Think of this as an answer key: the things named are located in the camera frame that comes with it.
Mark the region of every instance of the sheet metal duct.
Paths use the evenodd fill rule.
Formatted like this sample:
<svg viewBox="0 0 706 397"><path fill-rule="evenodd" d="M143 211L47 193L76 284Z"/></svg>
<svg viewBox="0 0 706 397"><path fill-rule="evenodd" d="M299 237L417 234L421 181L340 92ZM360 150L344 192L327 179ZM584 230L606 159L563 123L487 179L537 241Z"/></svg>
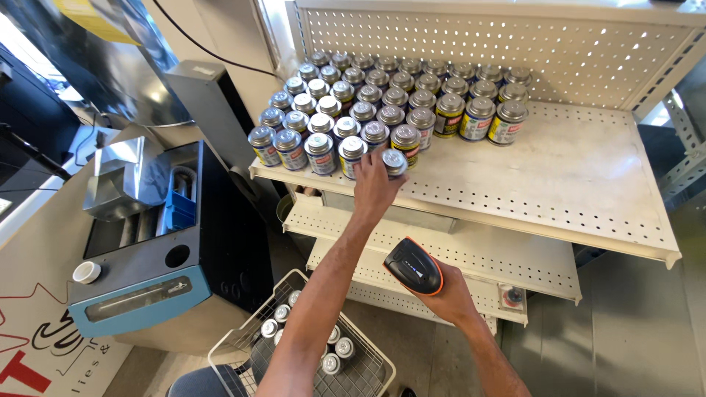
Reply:
<svg viewBox="0 0 706 397"><path fill-rule="evenodd" d="M67 18L51 0L0 0L0 11L101 112L146 126L191 120L162 70L177 64L139 0L91 0L98 15L142 46L108 42Z"/></svg>

